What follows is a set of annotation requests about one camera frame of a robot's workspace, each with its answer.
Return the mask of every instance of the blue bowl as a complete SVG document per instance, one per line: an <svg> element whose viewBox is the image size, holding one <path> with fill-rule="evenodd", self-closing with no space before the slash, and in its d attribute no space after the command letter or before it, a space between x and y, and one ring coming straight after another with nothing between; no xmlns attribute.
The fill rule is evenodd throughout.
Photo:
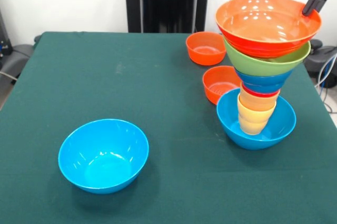
<svg viewBox="0 0 337 224"><path fill-rule="evenodd" d="M110 194L128 186L148 157L148 142L135 125L117 119L85 124L61 145L58 166L63 176L94 194Z"/></svg>
<svg viewBox="0 0 337 224"><path fill-rule="evenodd" d="M244 133L238 121L237 96L240 89L224 94L216 107L217 116L229 138L244 149L269 148L282 141L296 125L296 114L291 105L281 96L277 98L274 113L260 134L251 136Z"/></svg>
<svg viewBox="0 0 337 224"><path fill-rule="evenodd" d="M247 75L240 73L236 69L235 71L248 89L261 94L269 94L281 89L293 70L283 74L266 77Z"/></svg>

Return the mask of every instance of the dark blue bowl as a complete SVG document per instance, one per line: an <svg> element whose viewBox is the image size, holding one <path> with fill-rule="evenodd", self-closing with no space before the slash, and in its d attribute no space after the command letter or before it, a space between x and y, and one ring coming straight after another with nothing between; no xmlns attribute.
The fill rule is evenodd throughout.
<svg viewBox="0 0 337 224"><path fill-rule="evenodd" d="M247 135L239 124L237 96L240 89L224 94L217 103L217 116L229 138L244 149L258 150L278 144L288 136L296 125L296 114L291 105L281 96L265 128L258 135Z"/></svg>
<svg viewBox="0 0 337 224"><path fill-rule="evenodd" d="M269 94L281 89L292 72L292 70L290 70L289 72L279 75L261 77L240 73L236 69L235 71L248 89L261 94Z"/></svg>

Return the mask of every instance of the green bowl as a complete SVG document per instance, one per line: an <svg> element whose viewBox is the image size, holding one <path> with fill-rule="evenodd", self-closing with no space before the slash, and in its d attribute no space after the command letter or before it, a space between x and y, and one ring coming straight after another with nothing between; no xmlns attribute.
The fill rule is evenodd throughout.
<svg viewBox="0 0 337 224"><path fill-rule="evenodd" d="M239 71L252 76L273 76L289 72L302 62L310 53L310 42L305 43L297 51L278 58L250 57L231 46L226 39L225 46L233 66Z"/></svg>

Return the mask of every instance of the stacked bowls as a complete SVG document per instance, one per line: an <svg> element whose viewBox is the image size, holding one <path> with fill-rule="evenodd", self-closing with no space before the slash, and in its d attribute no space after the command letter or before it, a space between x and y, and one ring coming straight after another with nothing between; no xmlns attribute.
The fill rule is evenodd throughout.
<svg viewBox="0 0 337 224"><path fill-rule="evenodd" d="M228 57L242 81L235 101L247 135L263 132L282 86L310 52L309 40L321 19L316 11L302 15L303 7L293 0L231 0L216 12Z"/></svg>

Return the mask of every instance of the plastic bowl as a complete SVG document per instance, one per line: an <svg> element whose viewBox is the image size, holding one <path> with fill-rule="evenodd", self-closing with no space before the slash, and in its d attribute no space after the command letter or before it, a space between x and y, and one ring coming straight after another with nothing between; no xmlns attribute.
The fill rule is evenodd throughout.
<svg viewBox="0 0 337 224"><path fill-rule="evenodd" d="M277 91L274 91L272 93L269 94L264 94L264 93L258 93L256 91L250 90L249 88L247 88L243 83L241 83L241 88L244 89L247 93L249 93L250 95L256 96L256 97L261 97L261 98L270 98L273 97L275 95L278 95L280 93L280 89Z"/></svg>
<svg viewBox="0 0 337 224"><path fill-rule="evenodd" d="M135 125L118 119L85 124L62 143L58 165L63 176L94 194L109 194L128 186L148 157L148 142Z"/></svg>
<svg viewBox="0 0 337 224"><path fill-rule="evenodd" d="M202 77L202 82L207 99L215 105L221 95L239 88L241 84L234 67L226 65L212 67L207 70Z"/></svg>
<svg viewBox="0 0 337 224"><path fill-rule="evenodd" d="M235 89L223 95L216 107L217 116L228 137L244 149L265 149L282 141L296 125L296 114L291 105L281 96L267 125L258 135L244 133L239 124L237 96L240 90Z"/></svg>
<svg viewBox="0 0 337 224"><path fill-rule="evenodd" d="M186 39L190 59L199 65L216 65L226 54L223 38L215 32L196 32Z"/></svg>
<svg viewBox="0 0 337 224"><path fill-rule="evenodd" d="M253 110L246 107L240 99L241 93L237 96L237 108L239 110L239 124L243 132L248 135L257 135L267 124L273 114L276 102L268 110Z"/></svg>
<svg viewBox="0 0 337 224"><path fill-rule="evenodd" d="M273 75L273 76L252 76L239 72L236 70L236 74L241 78L242 83L249 90L255 91L260 94L269 94L277 90L280 90L284 85L286 79L291 75L292 70L289 72Z"/></svg>
<svg viewBox="0 0 337 224"><path fill-rule="evenodd" d="M216 23L240 52L274 58L308 42L321 27L317 11L302 15L303 3L293 0L231 0L216 12Z"/></svg>
<svg viewBox="0 0 337 224"><path fill-rule="evenodd" d="M276 93L272 93L265 97L257 96L248 91L247 88L241 84L239 100L241 104L248 109L255 111L266 111L275 106L275 102L279 94L280 91L277 91Z"/></svg>
<svg viewBox="0 0 337 224"><path fill-rule="evenodd" d="M228 57L241 73L252 76L274 76L289 72L300 64L310 53L310 42L299 50L278 58L254 58L234 49L225 39Z"/></svg>

